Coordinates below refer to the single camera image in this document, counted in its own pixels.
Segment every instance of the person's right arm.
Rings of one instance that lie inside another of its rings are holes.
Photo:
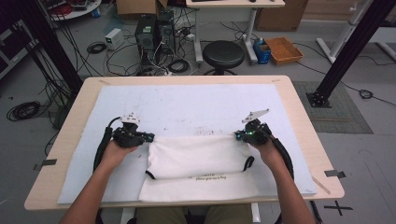
[[[274,175],[283,223],[316,223],[274,144],[269,140],[265,145],[254,147]]]

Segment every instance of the computer tower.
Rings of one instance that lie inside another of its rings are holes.
[[[173,54],[176,52],[174,11],[161,11],[158,18],[163,53]]]
[[[161,39],[155,14],[140,16],[134,36],[143,65],[157,64],[161,55]]]

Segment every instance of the orange basket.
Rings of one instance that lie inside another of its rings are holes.
[[[295,63],[304,56],[286,37],[269,38],[264,41],[270,47],[276,65]]]

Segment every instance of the blue container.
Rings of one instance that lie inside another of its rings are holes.
[[[271,49],[264,41],[262,41],[262,39],[257,40],[254,43],[253,49],[257,56],[257,63],[267,64],[270,61]]]

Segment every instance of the table leg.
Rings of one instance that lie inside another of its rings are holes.
[[[198,63],[203,63],[204,59],[202,57],[201,42],[199,39],[199,9],[195,10],[195,37],[194,37],[194,50],[195,50],[195,61]]]
[[[257,63],[257,56],[256,56],[256,53],[254,53],[253,46],[251,45],[251,42],[250,42],[250,37],[251,37],[251,33],[253,31],[253,26],[254,26],[254,19],[256,18],[256,12],[257,12],[257,8],[253,7],[250,11],[250,19],[249,19],[249,25],[247,28],[247,33],[245,35],[243,35],[243,40],[244,40],[245,47],[247,49],[248,57],[250,59],[250,64]]]

